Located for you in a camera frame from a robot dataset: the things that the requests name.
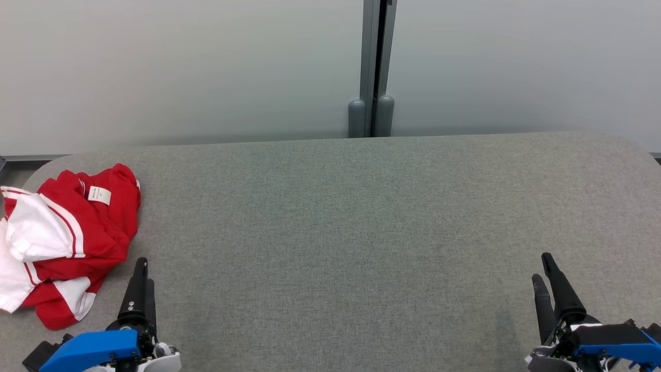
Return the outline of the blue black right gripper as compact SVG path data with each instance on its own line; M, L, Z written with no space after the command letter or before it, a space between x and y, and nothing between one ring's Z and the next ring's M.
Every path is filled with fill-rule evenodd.
M660 365L659 325L638 327L633 320L602 324L587 316L552 254L541 255L555 308L543 278L532 275L539 339L527 356L529 371L612 371L620 362L630 371L655 371Z

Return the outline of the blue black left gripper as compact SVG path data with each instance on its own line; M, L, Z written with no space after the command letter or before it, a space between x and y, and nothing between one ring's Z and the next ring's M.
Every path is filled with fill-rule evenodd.
M157 329L155 283L148 279L147 258L140 257L123 295L118 320L104 331L71 337L39 370L180 371L180 352L158 342Z

